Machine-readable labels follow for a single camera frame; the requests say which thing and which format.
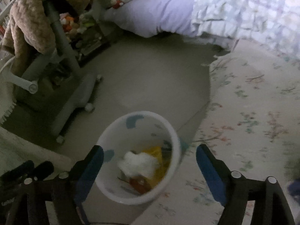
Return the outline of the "floral bed sheet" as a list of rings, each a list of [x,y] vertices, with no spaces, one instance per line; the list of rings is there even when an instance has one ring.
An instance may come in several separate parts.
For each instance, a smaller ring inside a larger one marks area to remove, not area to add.
[[[249,179],[274,176],[285,188],[299,176],[299,60],[239,41],[209,70],[206,116],[176,175],[135,224],[217,224],[223,207],[197,165],[200,144]]]

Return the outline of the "grey office chair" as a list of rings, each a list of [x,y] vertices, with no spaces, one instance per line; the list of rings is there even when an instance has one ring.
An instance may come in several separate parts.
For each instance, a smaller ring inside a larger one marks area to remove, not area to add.
[[[14,58],[3,67],[1,79],[13,87],[16,105],[1,127],[34,144],[63,144],[64,127],[73,112],[78,108],[94,110],[89,99],[102,76],[95,71],[82,71],[59,13],[49,1],[44,9],[55,34],[55,45],[46,54],[39,54],[20,77],[12,72]]]

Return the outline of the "brown fleece blanket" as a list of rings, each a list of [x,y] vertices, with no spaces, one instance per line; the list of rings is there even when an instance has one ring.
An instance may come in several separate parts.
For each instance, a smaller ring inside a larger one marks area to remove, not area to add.
[[[56,45],[54,32],[44,10],[47,0],[16,0],[9,13],[9,23],[1,45],[4,60],[14,57],[12,72],[21,76],[28,68],[29,48],[41,54]],[[59,13],[81,14],[90,0],[50,0]]]

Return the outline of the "yellow wrapper in bin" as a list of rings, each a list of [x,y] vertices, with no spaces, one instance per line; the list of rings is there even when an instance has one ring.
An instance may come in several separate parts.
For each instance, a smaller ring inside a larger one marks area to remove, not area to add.
[[[151,189],[153,189],[162,181],[168,171],[172,150],[169,148],[154,146],[143,150],[142,153],[146,153],[155,159],[154,174],[151,178],[146,178],[147,183]]]

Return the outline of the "plaid folded quilt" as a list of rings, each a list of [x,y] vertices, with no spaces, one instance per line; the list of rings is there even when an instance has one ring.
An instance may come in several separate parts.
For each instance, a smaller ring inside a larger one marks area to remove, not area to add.
[[[194,0],[191,29],[299,58],[299,0]]]

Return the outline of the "lavender bed mattress sheet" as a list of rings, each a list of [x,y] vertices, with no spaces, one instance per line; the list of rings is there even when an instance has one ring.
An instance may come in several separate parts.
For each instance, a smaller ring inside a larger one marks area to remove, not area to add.
[[[109,9],[104,20],[144,38],[161,32],[195,37],[191,15],[194,0],[132,0],[118,9]]]

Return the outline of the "white tissue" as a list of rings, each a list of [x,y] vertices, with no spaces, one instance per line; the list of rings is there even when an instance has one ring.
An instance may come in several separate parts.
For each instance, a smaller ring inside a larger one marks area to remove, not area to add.
[[[151,178],[154,174],[155,159],[146,153],[127,152],[117,163],[119,169],[130,178],[142,176]]]

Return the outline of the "white plastic trash bin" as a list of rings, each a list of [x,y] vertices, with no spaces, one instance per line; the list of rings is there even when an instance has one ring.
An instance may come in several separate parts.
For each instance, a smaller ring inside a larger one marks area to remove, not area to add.
[[[97,145],[104,151],[97,187],[124,205],[154,200],[172,179],[182,156],[172,125],[149,111],[118,118],[100,135]]]

